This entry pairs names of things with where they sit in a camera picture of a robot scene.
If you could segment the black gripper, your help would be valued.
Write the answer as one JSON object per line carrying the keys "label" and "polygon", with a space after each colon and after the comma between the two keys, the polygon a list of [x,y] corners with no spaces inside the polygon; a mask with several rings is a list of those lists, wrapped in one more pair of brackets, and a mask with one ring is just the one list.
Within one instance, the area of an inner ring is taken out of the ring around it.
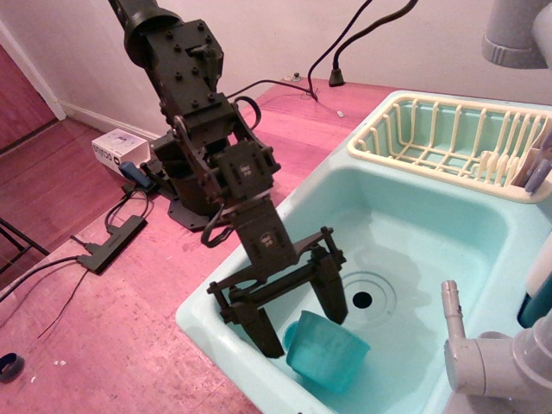
{"label": "black gripper", "polygon": [[267,358],[285,354],[262,305],[305,284],[311,284],[325,316],[343,324],[348,307],[340,271],[346,259],[336,246],[333,229],[323,227],[300,241],[291,242],[272,202],[229,214],[232,226],[216,237],[214,225],[206,227],[206,246],[214,248],[236,232],[250,265],[227,278],[212,282],[208,293],[215,296],[225,322],[241,325],[254,345]]}

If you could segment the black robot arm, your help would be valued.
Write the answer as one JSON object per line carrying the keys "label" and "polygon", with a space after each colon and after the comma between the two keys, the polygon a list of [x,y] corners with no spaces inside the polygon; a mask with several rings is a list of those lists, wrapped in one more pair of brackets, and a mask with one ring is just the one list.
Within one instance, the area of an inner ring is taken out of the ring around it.
{"label": "black robot arm", "polygon": [[292,241],[270,197],[279,164],[216,89],[223,50],[207,24],[184,22],[155,1],[114,1],[124,47],[160,100],[168,132],[154,142],[161,164],[151,179],[174,193],[174,218],[204,222],[202,243],[213,248],[237,234],[249,265],[213,282],[225,323],[243,327],[269,358],[284,350],[265,304],[310,284],[326,317],[343,323],[348,308],[340,270],[344,255],[322,228]]}

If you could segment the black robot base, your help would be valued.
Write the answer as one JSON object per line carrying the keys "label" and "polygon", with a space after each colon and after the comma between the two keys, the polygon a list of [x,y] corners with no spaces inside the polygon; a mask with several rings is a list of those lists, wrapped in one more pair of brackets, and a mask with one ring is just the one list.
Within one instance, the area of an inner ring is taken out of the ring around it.
{"label": "black robot base", "polygon": [[[159,191],[170,199],[168,215],[191,232],[203,231],[209,223],[215,227],[231,227],[231,222],[220,216],[218,197],[231,198],[230,186],[236,180],[226,178],[219,166],[213,166],[208,149],[220,149],[226,139],[207,147],[188,147],[189,138],[180,137],[171,129],[150,143],[152,159],[141,170],[159,186]],[[213,194],[214,183],[221,193]]]}

